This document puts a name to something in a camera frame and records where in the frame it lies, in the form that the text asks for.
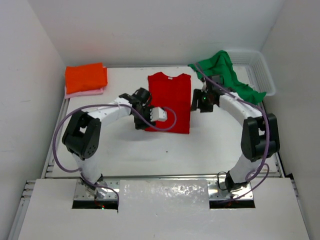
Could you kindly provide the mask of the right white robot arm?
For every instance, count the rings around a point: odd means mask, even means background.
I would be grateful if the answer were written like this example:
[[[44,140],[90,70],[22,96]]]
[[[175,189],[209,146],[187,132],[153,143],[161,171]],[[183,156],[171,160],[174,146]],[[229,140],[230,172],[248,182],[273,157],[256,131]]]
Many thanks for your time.
[[[202,88],[193,91],[191,110],[209,113],[218,106],[242,126],[242,154],[224,180],[225,190],[231,192],[246,186],[261,171],[266,159],[280,150],[277,117],[243,100],[231,88],[221,87],[219,75],[202,77],[201,82]]]

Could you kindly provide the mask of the green t shirt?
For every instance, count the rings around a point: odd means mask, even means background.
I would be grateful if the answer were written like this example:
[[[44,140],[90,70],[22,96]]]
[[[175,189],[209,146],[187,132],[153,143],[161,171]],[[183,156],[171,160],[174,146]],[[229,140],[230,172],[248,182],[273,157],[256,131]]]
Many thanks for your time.
[[[203,75],[198,71],[198,67],[207,77],[219,75],[221,84],[225,88],[232,88],[246,102],[258,105],[266,96],[266,92],[258,92],[251,88],[248,84],[238,80],[237,74],[233,69],[233,63],[229,54],[220,50],[211,58],[207,58],[197,62],[196,64],[188,64],[192,68],[199,79]]]

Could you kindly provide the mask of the pink t shirt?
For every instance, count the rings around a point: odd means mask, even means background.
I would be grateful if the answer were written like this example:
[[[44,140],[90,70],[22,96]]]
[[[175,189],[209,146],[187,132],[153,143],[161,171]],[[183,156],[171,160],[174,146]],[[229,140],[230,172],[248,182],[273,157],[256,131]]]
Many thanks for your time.
[[[64,98],[70,99],[75,97],[86,97],[86,96],[96,96],[96,95],[102,95],[104,93],[104,88],[94,89],[94,90],[88,90],[88,91],[78,91],[74,93],[67,93],[67,88],[64,87]]]

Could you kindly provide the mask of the orange t shirt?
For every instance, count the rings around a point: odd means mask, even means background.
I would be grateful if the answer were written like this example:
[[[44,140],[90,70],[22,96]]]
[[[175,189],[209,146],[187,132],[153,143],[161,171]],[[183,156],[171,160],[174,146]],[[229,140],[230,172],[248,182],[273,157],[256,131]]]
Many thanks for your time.
[[[67,66],[64,77],[67,95],[95,91],[108,84],[107,68],[102,62]]]

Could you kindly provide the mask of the red t shirt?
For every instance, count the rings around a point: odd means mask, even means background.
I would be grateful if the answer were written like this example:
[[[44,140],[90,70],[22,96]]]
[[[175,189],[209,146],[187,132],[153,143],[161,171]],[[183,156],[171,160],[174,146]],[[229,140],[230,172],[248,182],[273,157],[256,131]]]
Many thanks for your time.
[[[178,76],[167,76],[157,72],[148,76],[148,90],[151,93],[151,104],[155,107],[168,107],[167,120],[157,121],[156,127],[169,128],[175,118],[176,123],[169,133],[189,134],[191,118],[191,76],[182,73]]]

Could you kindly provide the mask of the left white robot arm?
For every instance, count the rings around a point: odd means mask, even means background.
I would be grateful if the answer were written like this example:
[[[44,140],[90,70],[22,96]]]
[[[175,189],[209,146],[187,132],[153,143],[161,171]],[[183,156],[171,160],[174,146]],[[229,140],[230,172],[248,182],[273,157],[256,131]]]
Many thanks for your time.
[[[137,130],[155,126],[150,105],[152,94],[139,88],[132,95],[123,93],[106,106],[98,106],[91,112],[78,110],[72,113],[62,137],[62,143],[74,157],[82,182],[94,191],[103,180],[98,163],[94,158],[99,142],[102,125],[109,125],[120,118],[132,115]]]

